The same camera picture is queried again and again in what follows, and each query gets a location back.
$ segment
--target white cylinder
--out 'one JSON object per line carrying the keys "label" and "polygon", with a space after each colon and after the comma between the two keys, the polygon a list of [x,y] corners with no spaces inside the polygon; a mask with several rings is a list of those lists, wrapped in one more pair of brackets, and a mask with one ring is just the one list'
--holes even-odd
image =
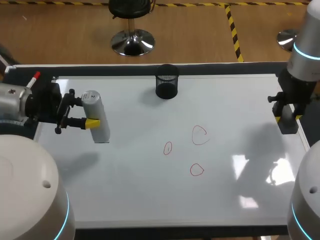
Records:
{"label": "white cylinder", "polygon": [[292,192],[288,231],[292,240],[320,239],[320,141],[304,156]]}
{"label": "white cylinder", "polygon": [[74,214],[53,158],[31,139],[0,135],[0,239],[74,236]]}

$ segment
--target red marker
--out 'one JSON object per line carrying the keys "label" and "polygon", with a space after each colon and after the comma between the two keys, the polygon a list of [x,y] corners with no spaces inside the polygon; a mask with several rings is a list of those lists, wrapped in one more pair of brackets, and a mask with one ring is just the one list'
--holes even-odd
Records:
{"label": "red marker", "polygon": [[36,80],[39,78],[40,74],[41,73],[39,71],[37,71],[35,73],[35,75],[33,76],[33,78],[31,78],[30,82],[28,83],[28,85],[26,87],[30,89],[33,86],[33,84],[36,82]]}

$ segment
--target white table surface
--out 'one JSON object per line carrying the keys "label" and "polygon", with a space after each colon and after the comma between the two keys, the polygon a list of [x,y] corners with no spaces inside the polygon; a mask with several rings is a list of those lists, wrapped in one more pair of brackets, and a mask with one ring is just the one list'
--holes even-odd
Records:
{"label": "white table surface", "polygon": [[[94,143],[78,128],[57,135],[41,123],[37,130],[77,228],[286,224],[308,144],[301,128],[293,135],[278,129],[267,101],[280,91],[274,75],[180,76],[171,100],[156,96],[154,76],[57,82],[78,97],[97,90],[111,130],[110,143]],[[85,113],[75,107],[69,116]]]}

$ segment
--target metal bar stool base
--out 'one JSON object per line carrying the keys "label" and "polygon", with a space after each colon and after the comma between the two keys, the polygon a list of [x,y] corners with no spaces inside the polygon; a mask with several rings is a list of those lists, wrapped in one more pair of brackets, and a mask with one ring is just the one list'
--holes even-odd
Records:
{"label": "metal bar stool base", "polygon": [[141,29],[135,29],[131,35],[128,31],[121,31],[111,39],[112,49],[123,56],[147,54],[155,47],[155,43],[151,33]]}
{"label": "metal bar stool base", "polygon": [[298,30],[286,29],[278,33],[278,35],[276,36],[276,41],[278,42],[281,48],[291,53],[294,47],[297,34]]}

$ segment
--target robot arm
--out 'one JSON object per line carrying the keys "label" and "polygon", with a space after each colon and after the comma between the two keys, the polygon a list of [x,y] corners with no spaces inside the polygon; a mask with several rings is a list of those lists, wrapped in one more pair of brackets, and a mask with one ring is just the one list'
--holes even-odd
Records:
{"label": "robot arm", "polygon": [[[62,97],[60,86],[55,82],[36,93],[28,86],[0,83],[0,120],[21,122],[27,117],[25,127],[38,122],[56,124],[56,134],[61,134],[67,126],[90,129],[95,143],[109,142],[110,129],[98,92],[87,91],[80,98],[75,97],[75,90],[70,89]],[[69,117],[74,106],[83,107],[86,118]]]}
{"label": "robot arm", "polygon": [[[278,82],[282,92],[268,101],[283,134],[295,134],[296,119],[311,102],[320,80],[320,0],[307,7],[304,24],[293,45],[292,55]],[[289,104],[294,105],[291,112]],[[287,226],[292,240],[320,239],[320,141],[311,147],[301,161],[289,205]]]}
{"label": "robot arm", "polygon": [[[320,80],[320,0],[307,7],[304,24],[296,37],[286,69],[278,76],[282,92],[269,96],[275,102],[272,111],[282,134],[295,134],[299,119],[311,102]],[[294,112],[289,104],[294,105]]]}

